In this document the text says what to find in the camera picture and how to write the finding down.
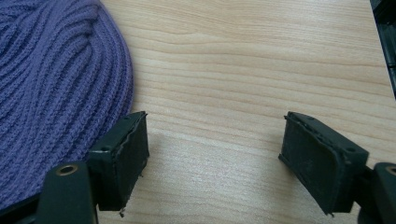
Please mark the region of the purple knitted hat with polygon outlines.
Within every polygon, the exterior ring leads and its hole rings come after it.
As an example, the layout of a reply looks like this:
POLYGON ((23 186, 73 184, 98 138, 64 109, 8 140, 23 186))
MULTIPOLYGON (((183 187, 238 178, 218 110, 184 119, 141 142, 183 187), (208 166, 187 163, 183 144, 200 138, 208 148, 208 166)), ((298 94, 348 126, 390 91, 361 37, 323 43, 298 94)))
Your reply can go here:
POLYGON ((130 52, 101 0, 0 0, 0 210, 85 159, 132 95, 130 52))

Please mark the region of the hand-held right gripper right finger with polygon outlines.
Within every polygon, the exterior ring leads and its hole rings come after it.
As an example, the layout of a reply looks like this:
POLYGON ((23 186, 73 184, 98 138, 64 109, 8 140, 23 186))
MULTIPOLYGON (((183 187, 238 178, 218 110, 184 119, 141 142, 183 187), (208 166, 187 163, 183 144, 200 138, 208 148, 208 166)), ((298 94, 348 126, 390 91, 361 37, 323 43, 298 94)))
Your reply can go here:
POLYGON ((354 178, 364 172, 369 152, 313 117, 290 111, 285 120, 279 159, 325 214, 350 212, 354 178))

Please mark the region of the dark object at table edge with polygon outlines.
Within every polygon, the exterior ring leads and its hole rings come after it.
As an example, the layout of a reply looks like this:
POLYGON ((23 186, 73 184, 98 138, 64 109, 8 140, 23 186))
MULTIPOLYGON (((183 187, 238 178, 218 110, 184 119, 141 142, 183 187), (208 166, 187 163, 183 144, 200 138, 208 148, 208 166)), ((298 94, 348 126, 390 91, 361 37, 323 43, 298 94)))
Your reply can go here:
POLYGON ((396 98, 396 0, 370 0, 370 4, 396 98))

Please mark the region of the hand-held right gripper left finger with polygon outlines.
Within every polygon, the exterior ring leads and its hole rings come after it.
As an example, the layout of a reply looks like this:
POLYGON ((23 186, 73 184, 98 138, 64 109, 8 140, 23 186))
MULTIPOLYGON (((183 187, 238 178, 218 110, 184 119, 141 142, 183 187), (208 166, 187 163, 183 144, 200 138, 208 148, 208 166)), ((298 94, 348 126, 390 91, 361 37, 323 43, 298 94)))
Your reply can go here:
POLYGON ((120 211, 149 159, 145 111, 129 114, 89 150, 92 192, 100 211, 120 211))

